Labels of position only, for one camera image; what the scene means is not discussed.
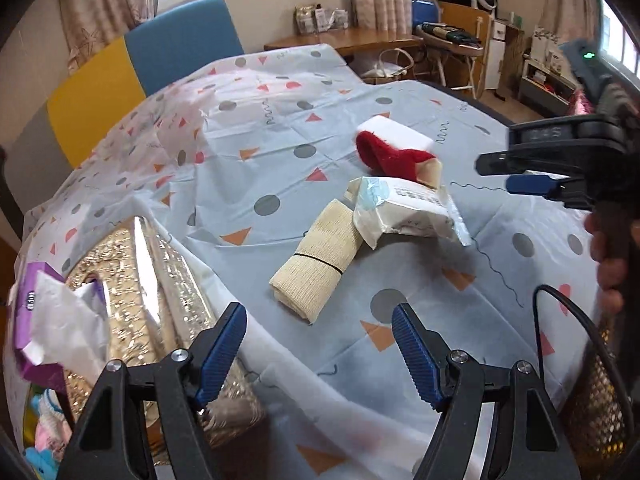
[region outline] finger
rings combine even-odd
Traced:
[[[600,222],[598,222],[596,213],[590,213],[590,215],[584,219],[584,228],[589,234],[594,234],[594,232],[600,230]]]
[[[591,239],[591,257],[598,263],[607,257],[607,237],[601,231],[596,231]]]
[[[598,284],[603,290],[619,285],[626,278],[626,261],[620,259],[604,260],[598,266],[597,276]]]
[[[636,220],[631,224],[631,237],[638,247],[640,247],[640,221]]]
[[[604,312],[609,314],[617,314],[624,306],[622,294],[614,288],[609,290],[601,290],[598,294],[598,304]]]

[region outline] black cable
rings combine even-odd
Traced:
[[[622,411],[622,419],[625,423],[625,433],[627,442],[630,442],[634,436],[635,425],[634,425],[634,413],[631,407],[631,401],[629,400],[628,395],[625,390],[625,383],[620,376],[620,372],[615,362],[609,355],[607,351],[607,346],[605,345],[602,337],[600,336],[600,332],[598,332],[597,327],[594,325],[593,321],[589,319],[582,309],[577,306],[573,301],[571,301],[568,297],[566,297],[562,292],[553,288],[549,285],[539,285],[536,287],[536,290],[533,291],[533,322],[536,329],[536,345],[538,346],[538,367],[540,369],[540,380],[542,380],[542,384],[545,384],[545,367],[542,359],[542,343],[540,342],[540,324],[538,321],[538,293],[546,292],[547,294],[553,296],[562,303],[566,309],[571,312],[575,319],[578,320],[578,323],[582,325],[585,329],[591,343],[593,344],[596,354],[602,361],[602,365],[604,369],[607,371],[607,375],[609,377],[609,382],[613,386],[613,389],[616,392],[616,399],[618,404],[620,405],[620,410]]]

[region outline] red cloth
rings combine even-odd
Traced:
[[[382,170],[386,176],[413,182],[417,182],[415,165],[435,158],[435,155],[422,150],[397,150],[371,132],[358,134],[356,149],[361,160],[372,170]]]

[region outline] patterned tablecloth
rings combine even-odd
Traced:
[[[474,244],[388,236],[376,251],[363,246],[309,326],[274,300],[268,280],[322,209],[366,174],[354,132],[375,114],[436,139],[444,183]],[[510,196],[504,177],[474,170],[479,153],[504,148],[506,131],[418,82],[367,86],[326,45],[219,60],[117,124],[56,196],[28,213],[19,258],[65,274],[119,221],[154,218],[218,313],[235,297],[251,314],[240,355],[270,412],[268,478],[408,479],[438,417],[418,398],[394,342],[397,303],[407,300],[450,347],[504,367],[536,362],[537,284],[595,311],[581,215]],[[549,298],[541,326],[547,387],[560,404],[586,337]],[[5,352],[20,434],[25,385],[12,361]],[[490,410],[469,478],[481,469]]]

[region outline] wooden table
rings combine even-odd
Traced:
[[[343,30],[328,30],[318,34],[289,36],[283,40],[272,41],[264,45],[265,50],[288,48],[326,43],[331,45],[341,56],[350,56],[366,50],[382,50],[384,48],[409,48],[420,46],[422,40],[411,34],[398,34],[388,30],[351,27]]]

